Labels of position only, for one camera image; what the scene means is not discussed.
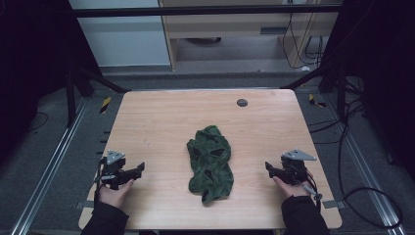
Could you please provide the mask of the black metal frame bar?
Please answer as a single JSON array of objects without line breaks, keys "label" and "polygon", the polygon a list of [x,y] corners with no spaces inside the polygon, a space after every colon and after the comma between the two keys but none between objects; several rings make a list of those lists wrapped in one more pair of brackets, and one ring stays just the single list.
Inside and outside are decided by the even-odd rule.
[{"label": "black metal frame bar", "polygon": [[285,13],[333,13],[339,12],[342,4],[314,5],[246,5],[246,6],[196,6],[156,7],[125,9],[80,9],[65,11],[77,18],[105,17],[152,17],[152,16],[200,16],[200,15],[242,15],[242,14],[285,14]]}]

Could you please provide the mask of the grey tape strip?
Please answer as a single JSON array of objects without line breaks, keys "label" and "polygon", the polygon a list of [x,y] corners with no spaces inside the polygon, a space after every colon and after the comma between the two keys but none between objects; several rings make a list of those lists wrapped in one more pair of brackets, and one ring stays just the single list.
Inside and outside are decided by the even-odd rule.
[{"label": "grey tape strip", "polygon": [[87,201],[83,201],[83,202],[77,202],[76,205],[75,205],[75,208],[78,209],[78,210],[83,210],[84,208],[93,209],[94,205],[95,205],[94,201],[87,200]]},{"label": "grey tape strip", "polygon": [[335,200],[323,201],[322,204],[323,204],[325,209],[342,210],[346,207],[346,204],[344,202],[338,202],[338,201],[335,201]]}]

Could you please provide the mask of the yellow black marker tape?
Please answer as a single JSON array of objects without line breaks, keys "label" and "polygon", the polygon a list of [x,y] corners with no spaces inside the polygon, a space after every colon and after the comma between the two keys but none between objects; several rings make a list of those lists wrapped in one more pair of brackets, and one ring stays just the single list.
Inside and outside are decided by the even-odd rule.
[{"label": "yellow black marker tape", "polygon": [[317,106],[317,107],[321,107],[321,108],[327,107],[326,103],[317,102],[312,94],[308,94],[308,102],[309,104]]},{"label": "yellow black marker tape", "polygon": [[106,97],[102,103],[99,114],[104,114],[112,100],[112,97]]}]

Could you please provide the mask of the black metal stand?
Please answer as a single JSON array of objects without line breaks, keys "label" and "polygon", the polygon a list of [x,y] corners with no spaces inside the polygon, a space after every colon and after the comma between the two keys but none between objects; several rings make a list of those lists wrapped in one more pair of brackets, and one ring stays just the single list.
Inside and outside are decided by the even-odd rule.
[{"label": "black metal stand", "polygon": [[97,81],[98,83],[104,85],[107,88],[110,88],[116,93],[129,92],[129,89],[122,88],[106,80],[102,75],[99,75],[91,70],[72,67],[67,71],[67,74],[65,75],[68,106],[67,127],[71,127],[76,119],[74,89],[77,89],[82,97],[91,97],[94,94],[94,88],[89,82],[90,79]]},{"label": "black metal stand", "polygon": [[318,85],[318,89],[321,92],[327,93],[334,87],[337,87],[337,115],[343,123],[346,123],[346,70],[341,62],[337,62],[335,59],[323,61],[318,69],[309,72],[288,85],[282,86],[282,89],[295,90],[318,76],[322,77]]}]

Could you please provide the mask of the person's left hand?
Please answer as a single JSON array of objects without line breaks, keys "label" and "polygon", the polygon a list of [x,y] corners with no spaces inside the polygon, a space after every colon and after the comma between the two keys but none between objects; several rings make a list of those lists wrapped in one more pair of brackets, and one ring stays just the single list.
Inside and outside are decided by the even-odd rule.
[{"label": "person's left hand", "polygon": [[130,179],[118,190],[108,188],[105,184],[101,183],[98,191],[98,200],[103,204],[120,209],[124,198],[133,186],[134,182],[134,179]]}]

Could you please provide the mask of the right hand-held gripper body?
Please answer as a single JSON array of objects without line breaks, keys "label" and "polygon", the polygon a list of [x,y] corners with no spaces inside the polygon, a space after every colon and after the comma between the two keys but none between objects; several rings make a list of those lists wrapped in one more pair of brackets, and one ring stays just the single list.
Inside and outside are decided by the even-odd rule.
[{"label": "right hand-held gripper body", "polygon": [[303,183],[307,180],[305,161],[316,161],[316,158],[298,149],[283,153],[281,156],[283,169],[279,178],[290,185]]}]

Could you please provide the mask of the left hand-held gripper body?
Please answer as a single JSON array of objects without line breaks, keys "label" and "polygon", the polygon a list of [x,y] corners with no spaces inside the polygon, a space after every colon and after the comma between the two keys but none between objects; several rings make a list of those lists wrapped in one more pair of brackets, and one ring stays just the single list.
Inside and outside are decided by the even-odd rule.
[{"label": "left hand-held gripper body", "polygon": [[99,161],[96,182],[107,184],[111,189],[117,190],[119,185],[125,184],[135,178],[135,171],[123,170],[125,154],[109,150],[105,157]]}]

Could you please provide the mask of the dark green cloth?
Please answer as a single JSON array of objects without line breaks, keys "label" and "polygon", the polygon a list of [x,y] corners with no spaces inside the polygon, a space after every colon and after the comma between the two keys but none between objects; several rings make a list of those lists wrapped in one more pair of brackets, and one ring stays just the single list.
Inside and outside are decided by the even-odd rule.
[{"label": "dark green cloth", "polygon": [[194,173],[188,189],[201,195],[203,204],[228,197],[234,184],[230,168],[231,146],[216,125],[198,130],[186,144]]}]

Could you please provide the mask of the light wooden desk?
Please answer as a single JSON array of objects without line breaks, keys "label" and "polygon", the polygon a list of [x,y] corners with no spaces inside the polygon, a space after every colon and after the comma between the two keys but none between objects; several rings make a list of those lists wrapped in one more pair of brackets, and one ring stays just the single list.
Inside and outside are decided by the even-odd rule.
[{"label": "light wooden desk", "polygon": [[[158,0],[162,7],[232,6],[232,5],[305,5],[341,4],[343,0]],[[306,43],[314,36],[331,34],[338,14],[285,13],[165,16],[162,18],[168,48],[184,38],[260,36],[276,34],[287,55],[288,63],[297,67]]]}]

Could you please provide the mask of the black curtain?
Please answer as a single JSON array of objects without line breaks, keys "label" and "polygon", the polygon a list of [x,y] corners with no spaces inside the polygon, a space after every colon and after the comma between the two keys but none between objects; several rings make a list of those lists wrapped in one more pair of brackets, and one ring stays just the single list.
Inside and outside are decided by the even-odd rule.
[{"label": "black curtain", "polygon": [[415,180],[415,0],[343,0],[325,57],[363,80],[370,117]]},{"label": "black curtain", "polygon": [[69,0],[0,0],[0,164],[8,160],[45,95],[66,86],[59,40],[75,62],[100,73]]}]

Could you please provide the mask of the white cabinet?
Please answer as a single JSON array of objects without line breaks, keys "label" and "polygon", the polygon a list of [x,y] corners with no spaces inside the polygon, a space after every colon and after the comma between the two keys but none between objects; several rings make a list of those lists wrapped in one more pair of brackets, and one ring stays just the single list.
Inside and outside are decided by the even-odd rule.
[{"label": "white cabinet", "polygon": [[[74,10],[152,8],[158,0],[69,0]],[[161,17],[78,19],[101,68],[169,66]]]}]

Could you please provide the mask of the aluminium floor rail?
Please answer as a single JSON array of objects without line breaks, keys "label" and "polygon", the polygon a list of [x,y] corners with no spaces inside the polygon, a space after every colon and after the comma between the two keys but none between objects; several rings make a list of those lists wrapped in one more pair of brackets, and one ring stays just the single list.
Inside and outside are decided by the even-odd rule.
[{"label": "aluminium floor rail", "polygon": [[88,105],[89,98],[81,98],[79,105],[75,109],[75,117],[69,126],[66,127],[59,143],[54,149],[54,153],[42,171],[42,175],[36,181],[36,187],[25,204],[21,215],[10,231],[10,235],[26,235],[31,223],[36,217],[40,206],[50,188],[50,185],[64,159],[71,140],[79,127],[80,122]]},{"label": "aluminium floor rail", "polygon": [[[338,120],[336,126],[340,131],[340,141],[338,148],[338,180],[339,187],[342,194],[342,202],[346,204],[346,208],[350,209],[355,215],[366,223],[386,230],[389,235],[407,235],[402,222],[403,212],[399,204],[388,195],[380,185],[373,170],[369,164],[364,160],[362,152],[360,151],[355,138],[348,127],[348,111],[346,110],[346,123],[343,123],[337,115],[336,99],[332,95],[324,95],[327,106],[334,118]],[[343,150],[346,150],[348,156],[356,167],[357,174],[360,177],[363,185],[350,189],[348,191],[344,188],[343,176]],[[365,193],[370,198],[373,207],[380,217],[380,222],[371,220],[365,217],[357,206],[350,200],[359,193]]]}]

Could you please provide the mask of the person's right hand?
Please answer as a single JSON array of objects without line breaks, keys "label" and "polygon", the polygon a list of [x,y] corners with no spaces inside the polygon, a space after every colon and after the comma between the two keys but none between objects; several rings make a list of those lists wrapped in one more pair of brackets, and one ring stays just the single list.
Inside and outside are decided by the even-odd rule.
[{"label": "person's right hand", "polygon": [[284,181],[282,181],[277,176],[273,176],[272,179],[278,185],[278,187],[282,190],[286,199],[290,197],[301,197],[301,196],[309,197],[310,196],[310,194],[304,189],[303,186],[293,186],[293,185],[286,184]]}]

